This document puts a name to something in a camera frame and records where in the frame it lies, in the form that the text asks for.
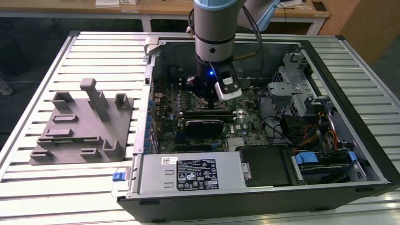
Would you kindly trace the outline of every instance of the wooden table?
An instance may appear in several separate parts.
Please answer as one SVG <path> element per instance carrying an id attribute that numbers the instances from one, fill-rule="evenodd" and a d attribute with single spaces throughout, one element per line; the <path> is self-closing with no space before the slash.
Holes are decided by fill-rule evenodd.
<path id="1" fill-rule="evenodd" d="M 95 0 L 0 0 L 1 17 L 139 19 L 150 32 L 151 19 L 186 20 L 193 0 L 139 0 L 137 5 L 94 8 Z M 277 8 L 273 22 L 310 23 L 306 34 L 317 35 L 329 12 L 315 11 L 310 0 L 302 6 Z"/>

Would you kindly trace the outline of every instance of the wood desk surface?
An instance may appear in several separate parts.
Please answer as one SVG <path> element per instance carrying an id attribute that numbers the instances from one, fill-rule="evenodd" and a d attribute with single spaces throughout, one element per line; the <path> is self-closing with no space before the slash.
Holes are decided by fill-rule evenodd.
<path id="1" fill-rule="evenodd" d="M 193 8 L 193 0 L 143 0 L 143 14 L 186 15 Z M 278 5 L 274 17 L 329 17 L 329 12 L 317 11 L 310 0 L 301 6 L 287 7 L 285 10 Z"/>
<path id="2" fill-rule="evenodd" d="M 117 8 L 95 8 L 94 2 L 95 0 L 0 0 L 0 11 L 186 15 L 193 8 L 193 0 L 139 0 L 137 5 L 121 4 Z M 310 0 L 306 0 L 301 7 L 275 9 L 275 17 L 285 17 L 285 15 L 286 17 L 329 17 L 330 14 L 315 11 Z"/>

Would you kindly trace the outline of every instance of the red wire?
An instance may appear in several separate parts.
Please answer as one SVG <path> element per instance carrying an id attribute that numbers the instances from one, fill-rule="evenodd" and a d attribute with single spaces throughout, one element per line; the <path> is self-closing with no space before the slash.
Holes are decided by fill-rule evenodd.
<path id="1" fill-rule="evenodd" d="M 302 137 L 302 138 L 306 137 L 306 130 L 307 130 L 310 127 L 314 127 L 314 126 L 315 126 L 315 125 L 309 125 L 309 126 L 305 127 L 305 129 L 303 129 L 303 137 Z"/>

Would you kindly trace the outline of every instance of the dark floor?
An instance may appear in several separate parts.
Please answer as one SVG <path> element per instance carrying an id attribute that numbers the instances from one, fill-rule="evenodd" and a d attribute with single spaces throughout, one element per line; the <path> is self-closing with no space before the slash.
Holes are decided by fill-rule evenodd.
<path id="1" fill-rule="evenodd" d="M 117 19 L 50 19 L 0 18 L 0 61 L 7 58 L 1 42 L 7 35 L 14 38 L 22 54 L 29 61 L 29 69 L 18 76 L 1 76 L 13 89 L 11 96 L 0 95 L 0 148 L 19 119 L 39 81 L 47 71 L 58 49 L 70 30 L 83 31 L 142 31 L 138 20 Z M 182 32 L 185 21 L 151 21 L 154 32 Z M 400 39 L 382 54 L 373 70 L 400 97 Z"/>

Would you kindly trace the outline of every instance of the motherboard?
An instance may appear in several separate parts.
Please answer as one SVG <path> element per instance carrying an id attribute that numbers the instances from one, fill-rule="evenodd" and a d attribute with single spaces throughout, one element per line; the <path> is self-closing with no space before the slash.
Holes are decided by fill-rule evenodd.
<path id="1" fill-rule="evenodd" d="M 257 90 L 247 88 L 239 98 L 214 102 L 170 84 L 154 90 L 158 154 L 231 151 L 241 145 L 266 145 L 265 124 L 257 109 Z M 190 123 L 207 121 L 205 132 L 187 134 Z"/>

